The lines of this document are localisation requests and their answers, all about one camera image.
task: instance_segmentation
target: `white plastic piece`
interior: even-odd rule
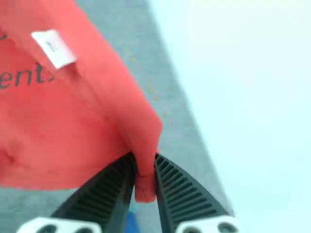
[[[40,233],[40,230],[46,226],[55,226],[56,230],[45,231],[49,233],[78,233],[83,228],[90,229],[90,233],[102,233],[99,224],[94,222],[84,222],[69,219],[60,219],[52,217],[37,217],[22,225],[17,233]]]
[[[42,48],[56,69],[75,62],[76,56],[68,48],[56,30],[33,32],[31,36]]]
[[[234,217],[217,216],[185,221],[178,225],[176,233],[242,233]]]

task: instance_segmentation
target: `black lettering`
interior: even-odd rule
[[[51,77],[51,78],[49,79],[49,82],[54,81],[54,79],[55,79],[55,76]]]
[[[3,36],[0,36],[0,40],[4,40],[6,39],[6,34],[4,34]]]
[[[8,84],[4,85],[3,82],[11,81],[12,78],[13,78],[13,77],[12,77],[12,74],[11,74],[11,73],[5,72],[5,73],[1,74],[1,75],[0,75],[0,89],[6,89],[6,88],[8,88],[11,84],[8,83]]]
[[[19,80],[20,80],[20,76],[24,73],[28,73],[28,81],[27,81],[27,85],[31,84],[31,78],[32,78],[32,72],[30,70],[25,70],[25,71],[19,71],[17,72],[17,76],[16,76],[16,82],[15,82],[15,86],[19,85]]]
[[[37,82],[38,83],[44,83],[45,81],[43,81],[41,79],[41,71],[43,70],[43,67],[42,67],[42,65],[39,62],[37,62],[36,65],[37,65],[37,69],[36,69],[36,72],[37,72]]]

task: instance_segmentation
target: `blue object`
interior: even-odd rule
[[[127,214],[124,233],[139,233],[136,215],[133,212]]]

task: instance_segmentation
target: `red t-shirt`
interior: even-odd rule
[[[0,185],[77,188],[129,151],[136,198],[155,198],[162,123],[73,0],[0,1]],[[77,60],[56,69],[31,37],[56,30]]]

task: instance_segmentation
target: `white tag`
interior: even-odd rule
[[[33,32],[31,36],[43,49],[56,69],[75,62],[76,56],[60,38],[56,30]]]

